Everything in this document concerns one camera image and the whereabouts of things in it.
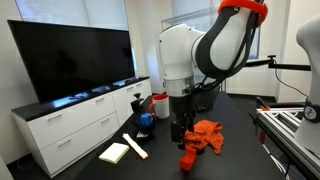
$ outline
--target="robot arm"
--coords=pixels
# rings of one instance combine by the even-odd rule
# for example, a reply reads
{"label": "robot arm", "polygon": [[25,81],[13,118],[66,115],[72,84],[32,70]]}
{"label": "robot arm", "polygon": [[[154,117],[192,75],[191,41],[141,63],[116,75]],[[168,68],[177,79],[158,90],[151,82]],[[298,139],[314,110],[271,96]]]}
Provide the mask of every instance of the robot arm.
{"label": "robot arm", "polygon": [[183,143],[184,132],[193,131],[194,67],[215,79],[206,89],[198,89],[200,93],[239,72],[248,59],[255,28],[267,14],[262,3],[263,0],[224,0],[217,21],[207,33],[180,24],[160,34],[166,93],[177,116],[171,124],[173,141]]}

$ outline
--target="drawer handle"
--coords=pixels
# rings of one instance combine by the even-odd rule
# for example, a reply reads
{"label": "drawer handle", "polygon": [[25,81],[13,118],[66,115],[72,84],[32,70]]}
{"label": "drawer handle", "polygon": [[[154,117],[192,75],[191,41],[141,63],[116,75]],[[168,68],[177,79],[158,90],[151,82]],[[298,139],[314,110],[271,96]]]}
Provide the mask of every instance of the drawer handle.
{"label": "drawer handle", "polygon": [[70,141],[71,141],[71,138],[68,138],[68,139],[66,139],[66,140],[63,141],[63,142],[58,143],[58,146],[60,147],[60,146],[66,144],[67,142],[70,142]]}
{"label": "drawer handle", "polygon": [[97,99],[96,100],[96,103],[100,102],[100,101],[103,101],[104,100],[104,97],[103,98],[100,98],[100,99]]}
{"label": "drawer handle", "polygon": [[60,117],[60,116],[62,116],[62,114],[63,114],[63,113],[60,113],[60,114],[57,114],[56,116],[50,117],[50,118],[48,118],[48,121],[50,121],[51,119]]}
{"label": "drawer handle", "polygon": [[105,123],[105,122],[107,122],[107,121],[109,121],[110,120],[110,118],[107,118],[107,119],[105,119],[105,120],[102,120],[101,121],[101,124],[103,124],[103,123]]}

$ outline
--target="orange cloth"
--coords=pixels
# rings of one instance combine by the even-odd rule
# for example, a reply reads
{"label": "orange cloth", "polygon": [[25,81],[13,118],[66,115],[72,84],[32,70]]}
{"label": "orange cloth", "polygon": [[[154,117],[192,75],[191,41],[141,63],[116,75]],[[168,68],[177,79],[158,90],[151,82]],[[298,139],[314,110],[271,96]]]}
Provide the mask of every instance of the orange cloth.
{"label": "orange cloth", "polygon": [[221,130],[221,123],[208,120],[199,121],[194,125],[194,132],[186,131],[185,133],[186,148],[200,151],[210,144],[214,148],[214,153],[220,154],[224,142]]}

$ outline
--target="white cabinet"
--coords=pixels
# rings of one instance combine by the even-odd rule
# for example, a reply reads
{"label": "white cabinet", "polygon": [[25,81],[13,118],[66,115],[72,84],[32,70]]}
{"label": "white cabinet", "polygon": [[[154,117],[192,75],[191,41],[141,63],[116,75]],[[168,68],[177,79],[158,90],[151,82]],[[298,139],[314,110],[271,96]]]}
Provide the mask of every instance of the white cabinet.
{"label": "white cabinet", "polygon": [[122,124],[125,123],[126,120],[133,113],[130,103],[136,99],[133,96],[135,93],[141,93],[140,98],[144,99],[150,96],[150,80],[146,79],[112,92],[112,97],[120,126],[122,126]]}
{"label": "white cabinet", "polygon": [[39,104],[12,112],[35,161],[54,177],[119,129],[132,114],[130,102],[137,92],[151,95],[149,79],[52,113]]}

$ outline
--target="cabinet drawer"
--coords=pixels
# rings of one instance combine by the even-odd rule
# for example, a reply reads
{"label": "cabinet drawer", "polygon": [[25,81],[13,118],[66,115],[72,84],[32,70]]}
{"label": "cabinet drawer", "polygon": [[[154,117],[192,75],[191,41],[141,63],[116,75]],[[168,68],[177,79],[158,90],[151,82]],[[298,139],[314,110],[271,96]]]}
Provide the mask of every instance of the cabinet drawer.
{"label": "cabinet drawer", "polygon": [[56,172],[119,128],[115,113],[42,149],[40,152],[50,174]]}
{"label": "cabinet drawer", "polygon": [[105,94],[28,122],[38,148],[59,139],[115,112],[111,94]]}

